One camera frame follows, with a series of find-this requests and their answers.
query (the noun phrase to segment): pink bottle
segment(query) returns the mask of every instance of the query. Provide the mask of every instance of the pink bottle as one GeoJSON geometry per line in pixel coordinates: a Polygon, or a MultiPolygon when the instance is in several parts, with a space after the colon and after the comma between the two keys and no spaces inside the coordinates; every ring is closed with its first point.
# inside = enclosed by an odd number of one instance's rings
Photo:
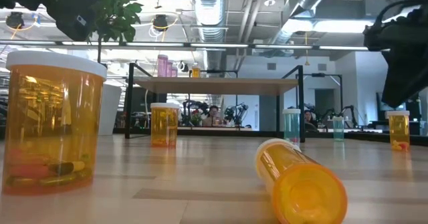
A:
{"type": "Polygon", "coordinates": [[[171,61],[167,62],[167,77],[171,77],[172,71],[173,70],[173,63],[171,61]]]}
{"type": "Polygon", "coordinates": [[[158,77],[167,76],[168,56],[158,55],[158,77]]]}
{"type": "Polygon", "coordinates": [[[175,78],[179,75],[179,69],[176,66],[173,66],[171,69],[171,77],[175,78]]]}

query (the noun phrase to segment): air duct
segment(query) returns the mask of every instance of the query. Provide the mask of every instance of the air duct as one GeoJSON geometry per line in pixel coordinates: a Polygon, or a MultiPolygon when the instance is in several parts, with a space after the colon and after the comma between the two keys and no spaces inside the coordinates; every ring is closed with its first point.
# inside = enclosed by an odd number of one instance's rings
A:
{"type": "MultiPolygon", "coordinates": [[[[311,11],[313,8],[315,8],[321,0],[289,0],[286,3],[286,6],[284,8],[284,19],[286,22],[284,23],[284,26],[281,28],[281,30],[278,31],[276,36],[269,41],[269,44],[275,44],[275,45],[283,45],[290,40],[291,36],[294,32],[288,31],[288,20],[292,17],[295,17],[305,11],[311,11]]],[[[266,51],[260,54],[260,56],[272,58],[272,57],[282,57],[287,55],[286,52],[281,50],[271,50],[266,51]]]]}
{"type": "MultiPolygon", "coordinates": [[[[199,28],[199,37],[205,43],[221,43],[225,41],[225,30],[215,28],[224,25],[225,0],[195,0],[195,14],[198,25],[209,26],[199,28]]],[[[204,60],[207,70],[225,70],[226,62],[222,61],[226,53],[223,51],[206,51],[204,60]]]]}

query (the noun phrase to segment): woman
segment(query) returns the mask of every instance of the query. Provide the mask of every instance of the woman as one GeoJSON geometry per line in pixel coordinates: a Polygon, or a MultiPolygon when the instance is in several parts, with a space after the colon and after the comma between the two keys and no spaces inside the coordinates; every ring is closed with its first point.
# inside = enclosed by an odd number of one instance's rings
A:
{"type": "Polygon", "coordinates": [[[202,120],[202,126],[212,127],[212,126],[216,125],[216,123],[215,123],[216,120],[219,120],[219,122],[220,122],[220,118],[218,117],[218,112],[219,112],[219,107],[217,107],[217,106],[209,107],[208,117],[206,119],[202,120]]]}
{"type": "Polygon", "coordinates": [[[305,110],[305,122],[312,124],[315,128],[318,127],[317,121],[314,120],[314,117],[312,117],[312,113],[309,110],[305,110]]]}

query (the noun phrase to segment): wooden table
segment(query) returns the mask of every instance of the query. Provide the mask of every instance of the wooden table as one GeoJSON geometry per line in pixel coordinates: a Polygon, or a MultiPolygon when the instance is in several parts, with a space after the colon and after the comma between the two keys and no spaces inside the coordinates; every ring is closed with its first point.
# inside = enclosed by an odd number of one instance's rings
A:
{"type": "Polygon", "coordinates": [[[179,130],[210,130],[210,131],[253,131],[253,128],[238,127],[179,127],[179,130]]]}
{"type": "MultiPolygon", "coordinates": [[[[149,136],[98,140],[92,187],[0,196],[0,223],[278,224],[254,170],[266,138],[187,136],[176,149],[151,148],[149,136]]],[[[0,159],[3,148],[0,143],[0,159]]],[[[428,148],[412,146],[404,154],[387,143],[308,138],[301,149],[344,183],[345,224],[427,223],[428,148]]]]}
{"type": "Polygon", "coordinates": [[[135,77],[134,83],[157,94],[243,94],[278,96],[295,88],[297,80],[245,78],[135,77]]]}

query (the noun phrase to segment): blue container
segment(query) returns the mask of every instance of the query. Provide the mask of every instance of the blue container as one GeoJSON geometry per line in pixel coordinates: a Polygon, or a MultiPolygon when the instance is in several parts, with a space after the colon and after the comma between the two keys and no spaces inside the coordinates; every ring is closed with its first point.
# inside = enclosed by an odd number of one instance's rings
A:
{"type": "Polygon", "coordinates": [[[284,115],[284,140],[300,147],[300,110],[286,109],[284,115]]]}
{"type": "Polygon", "coordinates": [[[344,140],[344,121],[343,117],[333,117],[333,137],[336,141],[344,140]]]}

